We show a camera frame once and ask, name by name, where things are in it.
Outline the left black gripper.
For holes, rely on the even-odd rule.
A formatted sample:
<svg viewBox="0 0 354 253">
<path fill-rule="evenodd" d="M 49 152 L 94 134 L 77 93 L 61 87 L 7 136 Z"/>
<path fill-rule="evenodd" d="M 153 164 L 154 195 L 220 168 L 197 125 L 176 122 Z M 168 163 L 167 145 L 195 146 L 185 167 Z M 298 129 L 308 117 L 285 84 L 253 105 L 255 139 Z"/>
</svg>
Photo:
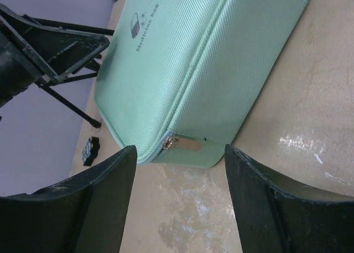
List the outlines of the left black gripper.
<svg viewBox="0 0 354 253">
<path fill-rule="evenodd" d="M 46 63 L 58 50 L 54 40 L 61 31 L 41 28 L 1 5 L 1 107 L 27 90 L 38 78 L 58 76 Z"/>
</svg>

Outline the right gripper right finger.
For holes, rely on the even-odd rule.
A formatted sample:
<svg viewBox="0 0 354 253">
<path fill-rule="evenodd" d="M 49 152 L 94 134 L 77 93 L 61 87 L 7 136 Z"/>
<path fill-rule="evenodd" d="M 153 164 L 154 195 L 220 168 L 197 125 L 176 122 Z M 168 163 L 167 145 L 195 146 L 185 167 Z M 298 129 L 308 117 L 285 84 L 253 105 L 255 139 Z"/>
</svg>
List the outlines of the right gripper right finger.
<svg viewBox="0 0 354 253">
<path fill-rule="evenodd" d="M 225 169 L 243 252 L 353 252 L 353 197 L 294 180 L 232 145 Z"/>
</svg>

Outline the mint green medicine case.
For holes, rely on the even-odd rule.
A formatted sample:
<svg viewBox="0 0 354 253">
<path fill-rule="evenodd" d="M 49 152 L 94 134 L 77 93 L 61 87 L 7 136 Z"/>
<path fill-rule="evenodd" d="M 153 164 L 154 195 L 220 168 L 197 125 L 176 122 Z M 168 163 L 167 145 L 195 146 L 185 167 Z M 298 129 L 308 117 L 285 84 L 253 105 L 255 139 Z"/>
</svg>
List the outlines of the mint green medicine case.
<svg viewBox="0 0 354 253">
<path fill-rule="evenodd" d="M 309 1 L 125 0 L 94 92 L 117 144 L 140 165 L 215 165 Z"/>
</svg>

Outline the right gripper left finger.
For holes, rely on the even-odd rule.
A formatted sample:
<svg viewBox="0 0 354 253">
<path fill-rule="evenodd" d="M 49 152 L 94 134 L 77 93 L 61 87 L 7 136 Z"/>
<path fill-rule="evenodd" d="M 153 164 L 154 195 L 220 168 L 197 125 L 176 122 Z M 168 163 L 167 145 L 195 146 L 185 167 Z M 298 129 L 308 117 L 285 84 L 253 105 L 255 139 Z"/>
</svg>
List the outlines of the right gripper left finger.
<svg viewBox="0 0 354 253">
<path fill-rule="evenodd" d="M 137 167 L 127 146 L 32 194 L 1 198 L 2 252 L 119 252 Z"/>
</svg>

